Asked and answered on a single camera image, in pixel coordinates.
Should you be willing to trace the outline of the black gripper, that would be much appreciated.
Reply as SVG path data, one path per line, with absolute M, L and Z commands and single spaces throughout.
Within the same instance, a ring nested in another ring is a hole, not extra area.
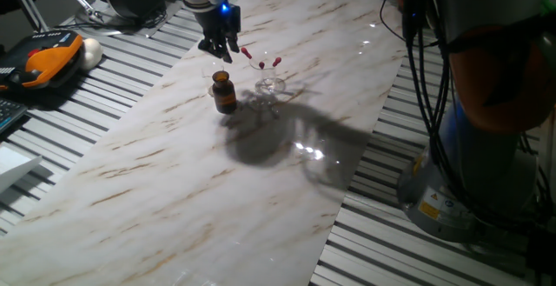
M 221 59 L 224 63 L 232 63 L 228 46 L 234 53 L 239 53 L 237 34 L 241 31 L 241 8 L 224 1 L 212 10 L 195 12 L 195 19 L 201 25 L 205 38 L 198 43 L 198 49 Z M 226 37 L 209 39 L 208 37 Z

